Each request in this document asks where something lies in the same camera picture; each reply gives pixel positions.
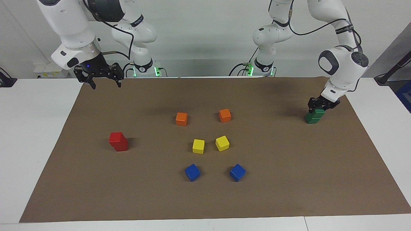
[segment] yellow block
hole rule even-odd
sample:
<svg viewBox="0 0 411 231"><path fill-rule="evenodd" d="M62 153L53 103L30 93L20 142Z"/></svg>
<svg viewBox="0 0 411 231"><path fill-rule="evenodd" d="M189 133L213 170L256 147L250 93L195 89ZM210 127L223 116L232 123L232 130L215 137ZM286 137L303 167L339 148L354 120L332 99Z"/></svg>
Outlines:
<svg viewBox="0 0 411 231"><path fill-rule="evenodd" d="M218 150L222 152L230 147L230 142L226 136L222 136L215 140L215 145L217 146Z"/></svg>
<svg viewBox="0 0 411 231"><path fill-rule="evenodd" d="M193 153L204 154L204 146L206 142L204 140L194 140Z"/></svg>

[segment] white table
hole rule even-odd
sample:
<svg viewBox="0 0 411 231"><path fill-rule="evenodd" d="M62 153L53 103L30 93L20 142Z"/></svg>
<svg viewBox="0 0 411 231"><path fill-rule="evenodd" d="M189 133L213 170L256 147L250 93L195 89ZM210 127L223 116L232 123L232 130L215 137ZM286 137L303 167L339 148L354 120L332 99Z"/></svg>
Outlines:
<svg viewBox="0 0 411 231"><path fill-rule="evenodd" d="M76 79L21 79L12 88L0 88L1 231L411 230L411 215L18 224L80 87ZM373 79L362 79L348 98L410 202L411 114L389 87L380 87Z"/></svg>

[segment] blue block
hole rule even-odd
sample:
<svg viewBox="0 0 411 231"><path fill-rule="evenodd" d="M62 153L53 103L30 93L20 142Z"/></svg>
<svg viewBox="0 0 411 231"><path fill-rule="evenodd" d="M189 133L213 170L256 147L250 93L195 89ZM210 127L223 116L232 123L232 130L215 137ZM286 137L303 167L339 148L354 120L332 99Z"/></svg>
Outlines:
<svg viewBox="0 0 411 231"><path fill-rule="evenodd" d="M200 170L197 168L195 164L190 165L190 167L186 168L185 174L187 175L188 179L193 182L198 177L200 177Z"/></svg>
<svg viewBox="0 0 411 231"><path fill-rule="evenodd" d="M246 170L239 164L237 164L231 171L230 176L236 181L240 181L241 178L245 175Z"/></svg>

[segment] white wall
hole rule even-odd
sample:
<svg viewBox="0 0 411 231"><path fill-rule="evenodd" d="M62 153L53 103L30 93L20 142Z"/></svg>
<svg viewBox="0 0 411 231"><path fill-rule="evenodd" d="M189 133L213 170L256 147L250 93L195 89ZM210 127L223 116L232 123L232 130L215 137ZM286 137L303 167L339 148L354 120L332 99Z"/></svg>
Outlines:
<svg viewBox="0 0 411 231"><path fill-rule="evenodd" d="M0 0L0 67L16 78L27 78L33 76L35 63L49 60Z"/></svg>
<svg viewBox="0 0 411 231"><path fill-rule="evenodd" d="M43 18L35 0L0 0L15 16L22 29L47 57L60 45L60 40L53 33ZM356 30L364 40L365 54L373 63L402 32L411 21L410 0L342 0ZM255 29L271 22L268 15L269 0L140 0L140 7L145 19L152 23L159 32L158 40L149 44L152 55L160 60L171 76L224 76L231 68L246 62L255 50L252 33ZM313 19L304 0L296 0L292 19L297 32L315 29L322 22ZM118 45L110 37L110 29L98 22L90 22L98 37L102 38L104 51L126 48ZM3 44L15 44L15 36L3 38ZM276 66L278 76L318 76L323 75L317 67L318 55L325 49L337 45L333 27L307 35L294 36L290 40L277 44ZM26 48L13 48L17 54L26 54ZM21 68L12 62L0 65L10 72ZM38 61L40 58L29 58ZM126 60L118 55L107 57L111 61ZM31 70L24 68L31 76Z"/></svg>

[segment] black stand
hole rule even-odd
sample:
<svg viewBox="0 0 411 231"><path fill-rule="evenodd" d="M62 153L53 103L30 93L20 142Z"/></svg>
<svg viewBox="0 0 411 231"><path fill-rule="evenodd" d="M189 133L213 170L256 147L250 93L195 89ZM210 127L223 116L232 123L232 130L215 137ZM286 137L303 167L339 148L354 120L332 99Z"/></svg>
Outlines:
<svg viewBox="0 0 411 231"><path fill-rule="evenodd" d="M0 88L11 88L17 79L7 78L3 73L0 72Z"/></svg>
<svg viewBox="0 0 411 231"><path fill-rule="evenodd" d="M388 79L399 69L401 69L402 67L404 67L404 65L411 60L411 51L408 52L408 54L406 54L404 56L404 58L401 59L401 61L399 61L393 68L391 68L391 70L385 74L382 77L375 77L375 81L377 82L378 85L380 86L387 86L387 81Z"/></svg>

